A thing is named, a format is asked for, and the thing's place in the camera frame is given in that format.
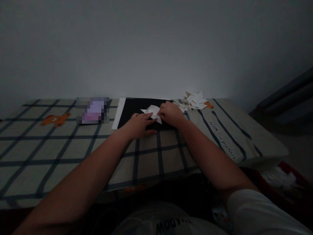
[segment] white wall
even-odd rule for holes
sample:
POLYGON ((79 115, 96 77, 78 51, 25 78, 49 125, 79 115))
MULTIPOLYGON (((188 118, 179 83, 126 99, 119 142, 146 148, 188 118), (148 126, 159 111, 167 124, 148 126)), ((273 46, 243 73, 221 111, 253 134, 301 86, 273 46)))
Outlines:
POLYGON ((313 2, 4 0, 0 117, 26 99, 230 98, 246 111, 313 66, 313 2))

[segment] orange cartoon animal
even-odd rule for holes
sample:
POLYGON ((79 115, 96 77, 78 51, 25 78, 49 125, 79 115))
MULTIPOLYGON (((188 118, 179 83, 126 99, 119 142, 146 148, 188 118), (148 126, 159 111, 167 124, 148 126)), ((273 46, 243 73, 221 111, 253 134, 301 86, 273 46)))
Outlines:
POLYGON ((62 116, 49 115, 42 121, 42 123, 40 125, 45 126, 47 124, 54 123, 55 127, 62 126, 62 125, 64 125, 66 119, 69 116, 71 116, 71 113, 65 113, 62 116))
POLYGON ((206 107, 205 108, 210 108, 210 109, 214 109, 214 106, 212 106, 211 104, 210 104, 210 102, 205 102, 204 104, 206 104, 206 107))

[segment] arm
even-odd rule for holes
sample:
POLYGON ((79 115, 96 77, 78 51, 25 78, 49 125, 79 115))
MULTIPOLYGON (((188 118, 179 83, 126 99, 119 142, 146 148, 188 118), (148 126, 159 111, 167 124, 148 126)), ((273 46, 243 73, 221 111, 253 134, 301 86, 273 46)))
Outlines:
POLYGON ((151 114, 134 114, 81 164, 72 170, 29 214, 14 234, 66 234, 101 193, 128 143, 156 131, 145 131, 151 114))
POLYGON ((160 117, 183 135, 202 172, 221 193, 226 204, 229 196, 239 189, 258 191, 249 178, 216 144, 206 137, 182 111, 171 102, 161 105, 160 117))

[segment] white paper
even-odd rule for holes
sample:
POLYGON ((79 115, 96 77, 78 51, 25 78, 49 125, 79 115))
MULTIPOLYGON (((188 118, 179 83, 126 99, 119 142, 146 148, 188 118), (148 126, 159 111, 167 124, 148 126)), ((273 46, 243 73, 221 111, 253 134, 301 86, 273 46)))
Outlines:
POLYGON ((182 104, 177 104, 177 106, 180 108, 182 112, 187 111, 188 109, 203 109, 207 105, 204 103, 207 101, 202 96, 202 91, 200 91, 198 94, 190 91, 186 91, 186 95, 184 96, 184 100, 182 100, 182 104))
POLYGON ((143 111, 143 113, 153 113, 151 118, 152 119, 157 118, 157 122, 162 124, 160 116, 157 115, 157 113, 160 111, 160 108, 158 106, 150 105, 147 109, 141 109, 141 111, 143 111))

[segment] folded paper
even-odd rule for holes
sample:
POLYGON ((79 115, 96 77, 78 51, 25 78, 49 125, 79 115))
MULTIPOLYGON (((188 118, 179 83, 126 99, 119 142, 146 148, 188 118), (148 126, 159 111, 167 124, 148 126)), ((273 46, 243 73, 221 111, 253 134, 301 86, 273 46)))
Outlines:
POLYGON ((157 122, 162 124, 160 116, 157 115, 157 113, 160 111, 160 108, 158 106, 150 105, 147 109, 141 109, 141 111, 143 111, 143 113, 153 113, 151 118, 152 119, 157 118, 157 122))

